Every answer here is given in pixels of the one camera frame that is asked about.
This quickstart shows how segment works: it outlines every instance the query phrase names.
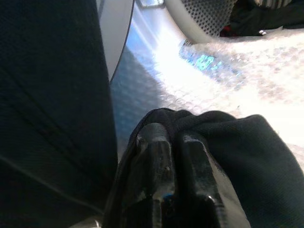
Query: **dark cloth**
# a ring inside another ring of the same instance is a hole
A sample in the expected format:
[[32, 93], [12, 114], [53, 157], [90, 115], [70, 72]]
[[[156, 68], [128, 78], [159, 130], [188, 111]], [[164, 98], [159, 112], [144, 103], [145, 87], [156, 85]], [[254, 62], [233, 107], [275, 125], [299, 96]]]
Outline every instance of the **dark cloth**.
[[236, 119], [222, 112], [194, 116], [160, 109], [147, 114], [130, 137], [107, 201], [105, 228], [118, 227], [128, 175], [139, 152], [136, 139], [150, 123], [165, 127], [173, 153], [179, 146], [178, 135], [184, 131], [206, 139], [210, 153], [232, 182], [251, 227], [303, 227], [303, 172], [263, 117]]
[[0, 2], [0, 227], [102, 213], [117, 166], [94, 0]]
[[269, 10], [239, 0], [231, 13], [231, 30], [238, 36], [259, 36], [263, 29], [303, 28], [304, 1], [297, 0], [285, 7]]

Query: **bubble wrap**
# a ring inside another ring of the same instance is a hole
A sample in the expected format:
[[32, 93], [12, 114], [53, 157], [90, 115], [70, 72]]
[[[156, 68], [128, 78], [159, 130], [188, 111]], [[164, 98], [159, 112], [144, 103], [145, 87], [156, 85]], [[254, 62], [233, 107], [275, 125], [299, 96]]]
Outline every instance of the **bubble wrap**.
[[303, 30], [162, 47], [153, 55], [126, 48], [111, 84], [120, 156], [151, 109], [221, 110], [239, 118], [263, 115], [304, 169], [303, 73]]

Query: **floor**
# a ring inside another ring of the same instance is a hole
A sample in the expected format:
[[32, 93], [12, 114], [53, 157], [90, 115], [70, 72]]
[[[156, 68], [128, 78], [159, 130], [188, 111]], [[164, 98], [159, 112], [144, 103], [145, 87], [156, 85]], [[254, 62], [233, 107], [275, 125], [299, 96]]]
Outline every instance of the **floor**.
[[135, 5], [111, 82], [119, 157], [151, 109], [221, 110], [263, 115], [304, 170], [304, 31], [192, 46], [185, 40], [165, 8]]

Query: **black pants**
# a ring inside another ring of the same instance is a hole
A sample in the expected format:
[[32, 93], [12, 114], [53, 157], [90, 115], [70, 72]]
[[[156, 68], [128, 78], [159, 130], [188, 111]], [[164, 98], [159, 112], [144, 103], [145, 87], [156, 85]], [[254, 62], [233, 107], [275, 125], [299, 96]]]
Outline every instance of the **black pants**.
[[94, 0], [0, 2], [0, 227], [99, 214], [117, 166]]

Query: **gray mesh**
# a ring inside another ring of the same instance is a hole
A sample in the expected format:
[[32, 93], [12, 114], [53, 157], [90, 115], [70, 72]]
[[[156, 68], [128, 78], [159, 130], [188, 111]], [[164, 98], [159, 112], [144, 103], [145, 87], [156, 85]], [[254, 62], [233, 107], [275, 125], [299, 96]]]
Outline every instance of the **gray mesh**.
[[194, 21], [211, 36], [229, 24], [233, 6], [237, 0], [181, 0]]

